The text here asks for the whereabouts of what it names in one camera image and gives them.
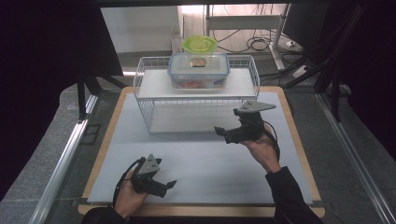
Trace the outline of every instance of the hand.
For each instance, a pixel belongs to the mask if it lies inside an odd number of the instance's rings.
[[[125,176],[125,180],[120,186],[116,204],[114,205],[114,211],[123,218],[128,218],[136,212],[149,196],[147,193],[136,193],[136,191],[134,191],[134,186],[130,180],[133,172],[134,171],[131,170]]]
[[[267,124],[264,127],[268,132],[271,132]],[[274,150],[274,143],[265,134],[256,141],[243,141],[241,144],[248,148],[253,158],[264,167],[267,173],[276,173],[281,169]]]

